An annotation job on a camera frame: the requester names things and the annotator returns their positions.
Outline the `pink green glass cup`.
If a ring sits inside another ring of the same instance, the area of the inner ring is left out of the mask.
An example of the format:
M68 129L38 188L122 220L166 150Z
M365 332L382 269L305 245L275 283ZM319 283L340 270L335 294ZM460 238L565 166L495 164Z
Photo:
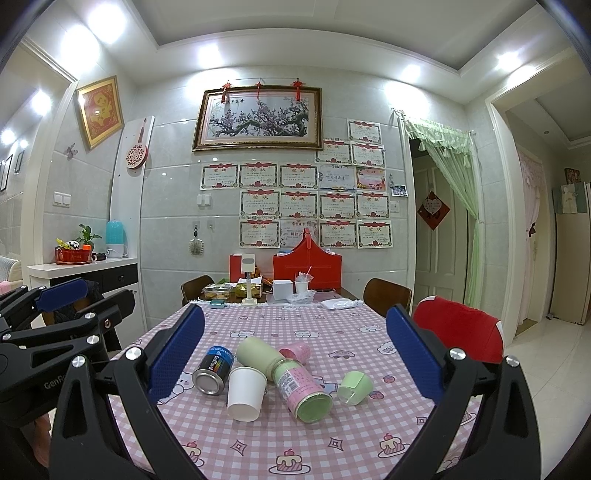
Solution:
M304 365L284 359L273 370L273 383L294 418L305 424L321 421L332 410L332 397Z

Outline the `white paper cup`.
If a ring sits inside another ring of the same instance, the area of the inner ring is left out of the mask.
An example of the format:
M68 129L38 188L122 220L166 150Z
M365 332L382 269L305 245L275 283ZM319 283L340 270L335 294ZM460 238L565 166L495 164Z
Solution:
M259 419L266 392L267 379L259 370L238 367L228 377L228 415L238 422Z

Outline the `pale green foam cup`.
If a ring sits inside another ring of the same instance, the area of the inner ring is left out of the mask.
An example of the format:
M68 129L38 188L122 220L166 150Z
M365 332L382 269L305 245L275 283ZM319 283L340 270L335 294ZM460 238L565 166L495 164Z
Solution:
M285 358L280 351L256 337L243 339L236 350L236 359L240 364L259 370L270 382L273 382L274 370Z

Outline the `clear plastic drink cup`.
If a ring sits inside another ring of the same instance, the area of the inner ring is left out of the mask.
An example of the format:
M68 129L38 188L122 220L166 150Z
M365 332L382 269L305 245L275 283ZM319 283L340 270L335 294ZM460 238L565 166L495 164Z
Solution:
M307 293L310 289L311 280L311 268L308 268L307 271L298 272L294 279L295 293Z

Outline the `red fruit basket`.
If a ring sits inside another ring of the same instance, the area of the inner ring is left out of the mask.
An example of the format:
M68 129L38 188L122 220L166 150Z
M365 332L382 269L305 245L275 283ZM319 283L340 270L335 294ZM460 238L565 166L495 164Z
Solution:
M81 265L92 262L92 252L84 249L55 248L55 263L58 265Z

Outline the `light blue humidifier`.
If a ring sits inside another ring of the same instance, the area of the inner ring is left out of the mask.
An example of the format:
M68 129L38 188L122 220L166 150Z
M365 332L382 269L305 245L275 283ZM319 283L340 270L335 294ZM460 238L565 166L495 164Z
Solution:
M111 220L106 225L105 231L106 255L108 258L124 258L125 233L123 224L118 220Z

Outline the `blue black metal can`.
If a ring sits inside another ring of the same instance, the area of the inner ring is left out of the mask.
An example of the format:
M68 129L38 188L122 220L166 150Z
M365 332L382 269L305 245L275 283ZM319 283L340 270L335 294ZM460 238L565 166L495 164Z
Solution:
M233 354L222 346L210 347L197 369L193 372L193 383L205 395L221 395L232 368Z

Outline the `brown wooden chair left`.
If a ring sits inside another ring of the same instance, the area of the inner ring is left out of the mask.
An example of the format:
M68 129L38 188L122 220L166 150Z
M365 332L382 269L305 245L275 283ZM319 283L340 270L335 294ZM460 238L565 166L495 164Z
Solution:
M200 297L202 290L211 284L213 284L213 279L208 275L202 275L184 282L180 287L182 305L186 305L192 300L197 300Z

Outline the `brown wooden chair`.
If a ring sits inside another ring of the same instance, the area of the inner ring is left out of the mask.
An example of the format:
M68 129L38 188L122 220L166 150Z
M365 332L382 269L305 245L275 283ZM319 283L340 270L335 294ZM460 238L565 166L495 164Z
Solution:
M382 317L386 317L388 311L397 305L409 312L411 300L411 289L380 278L370 279L363 290L363 302Z
M208 275L202 275L184 282L180 287L182 305L186 305L192 300L197 300L200 297L202 290L211 284L213 284L213 279Z

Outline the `small red box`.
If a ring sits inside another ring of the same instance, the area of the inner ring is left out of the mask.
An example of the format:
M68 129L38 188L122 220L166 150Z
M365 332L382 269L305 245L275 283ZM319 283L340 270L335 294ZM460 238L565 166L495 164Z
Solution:
M243 277L242 272L242 254L231 254L229 260L229 280L231 283L237 283Z

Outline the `white desk lamp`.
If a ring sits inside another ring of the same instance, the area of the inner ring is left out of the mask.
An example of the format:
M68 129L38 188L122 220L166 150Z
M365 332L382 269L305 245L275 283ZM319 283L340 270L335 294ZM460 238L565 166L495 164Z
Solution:
M240 269L245 274L245 298L242 306L256 306L257 299L252 297L252 275L256 273L256 255L242 254Z

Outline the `red diamond door decoration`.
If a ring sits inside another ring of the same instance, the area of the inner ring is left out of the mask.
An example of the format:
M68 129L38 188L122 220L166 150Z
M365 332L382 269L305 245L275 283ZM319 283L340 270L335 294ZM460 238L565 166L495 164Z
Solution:
M436 230L450 211L451 208L434 191L431 191L419 207L418 215L431 230Z

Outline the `white square box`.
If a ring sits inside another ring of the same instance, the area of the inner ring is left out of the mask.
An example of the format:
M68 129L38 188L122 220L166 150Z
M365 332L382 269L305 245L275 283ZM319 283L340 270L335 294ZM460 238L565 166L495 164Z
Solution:
M276 302L287 301L294 294L294 282L291 280L273 280L273 300Z

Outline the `green door curtain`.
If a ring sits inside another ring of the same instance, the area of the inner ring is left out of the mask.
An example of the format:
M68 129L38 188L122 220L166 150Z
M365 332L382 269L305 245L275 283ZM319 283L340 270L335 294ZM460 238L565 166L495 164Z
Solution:
M395 108L392 109L390 123L393 123L394 117L402 122L410 139L420 141L473 219L472 253L469 255L465 302L470 307L479 308L484 283L485 234L472 137L467 131L419 119Z

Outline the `round red wall ornament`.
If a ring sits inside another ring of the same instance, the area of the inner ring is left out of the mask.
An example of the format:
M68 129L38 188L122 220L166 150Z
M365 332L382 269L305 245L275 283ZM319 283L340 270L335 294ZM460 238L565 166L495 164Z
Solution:
M146 133L147 118L144 118L138 133L135 144L128 150L125 163L128 169L136 169L140 167L146 160L148 155L148 147L144 141Z

